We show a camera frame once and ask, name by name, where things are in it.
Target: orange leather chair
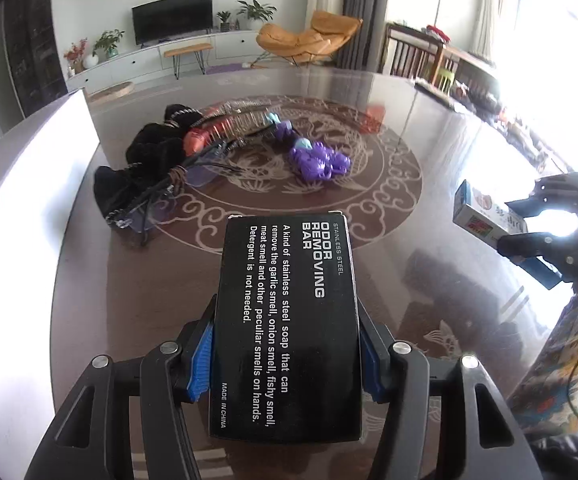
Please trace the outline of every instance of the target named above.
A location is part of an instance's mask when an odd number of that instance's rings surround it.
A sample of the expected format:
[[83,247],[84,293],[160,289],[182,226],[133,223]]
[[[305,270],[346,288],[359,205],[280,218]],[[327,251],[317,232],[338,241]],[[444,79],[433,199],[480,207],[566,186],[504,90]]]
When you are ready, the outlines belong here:
[[324,10],[316,10],[311,18],[311,28],[300,34],[267,23],[256,37],[256,42],[267,52],[256,62],[268,54],[283,57],[294,64],[330,57],[351,39],[362,24],[363,20]]

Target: television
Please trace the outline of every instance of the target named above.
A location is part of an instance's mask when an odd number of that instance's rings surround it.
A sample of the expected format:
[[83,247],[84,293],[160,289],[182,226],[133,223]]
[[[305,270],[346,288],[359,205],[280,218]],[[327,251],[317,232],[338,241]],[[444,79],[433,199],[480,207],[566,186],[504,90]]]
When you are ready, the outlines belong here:
[[213,28],[212,0],[158,0],[132,9],[136,44]]

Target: silver screw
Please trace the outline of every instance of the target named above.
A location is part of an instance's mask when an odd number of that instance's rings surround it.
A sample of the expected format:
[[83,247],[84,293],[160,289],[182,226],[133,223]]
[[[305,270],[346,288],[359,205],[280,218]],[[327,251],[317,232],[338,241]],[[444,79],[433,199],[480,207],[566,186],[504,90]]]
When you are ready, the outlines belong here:
[[165,341],[160,345],[160,352],[165,355],[173,354],[173,352],[178,351],[178,343],[175,341]]
[[396,354],[408,354],[411,352],[411,346],[404,341],[397,341],[393,344],[393,351],[396,352]]
[[475,355],[467,354],[462,356],[462,366],[465,368],[478,368],[480,361]]
[[94,368],[104,368],[109,364],[109,358],[106,355],[99,355],[94,357],[92,361],[92,366]]

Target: dark cabinet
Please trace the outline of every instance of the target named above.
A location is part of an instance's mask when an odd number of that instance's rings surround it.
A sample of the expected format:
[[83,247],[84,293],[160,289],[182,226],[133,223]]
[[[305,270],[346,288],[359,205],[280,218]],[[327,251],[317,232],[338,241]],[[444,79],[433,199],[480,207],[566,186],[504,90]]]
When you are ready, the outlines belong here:
[[28,117],[67,93],[51,0],[5,0],[3,27],[13,85]]

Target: round table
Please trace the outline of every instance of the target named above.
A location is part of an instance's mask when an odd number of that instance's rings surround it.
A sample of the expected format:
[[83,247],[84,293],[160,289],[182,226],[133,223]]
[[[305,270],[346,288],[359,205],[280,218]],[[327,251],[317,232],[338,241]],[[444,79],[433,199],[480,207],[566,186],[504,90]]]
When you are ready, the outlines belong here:
[[[140,248],[112,232],[93,200],[93,171],[126,165],[143,124],[172,103],[203,108],[263,96],[304,134],[341,146],[354,167],[338,182],[306,185],[270,148],[237,155],[240,176],[185,189],[175,214]],[[54,401],[60,405],[97,354],[147,353],[197,319],[217,290],[229,214],[342,210],[349,219],[358,297],[374,320],[428,356],[474,352],[504,395],[533,363],[570,286],[545,290],[452,222],[463,179],[500,200],[528,195],[536,171],[491,127],[448,110],[401,78],[310,67],[186,77],[93,110],[100,147],[72,211],[56,277],[51,326]],[[136,478],[146,478],[139,403],[131,405]],[[365,396],[358,442],[261,446],[208,436],[206,396],[183,407],[204,478],[364,479],[386,407]],[[434,468],[440,405],[432,399]]]

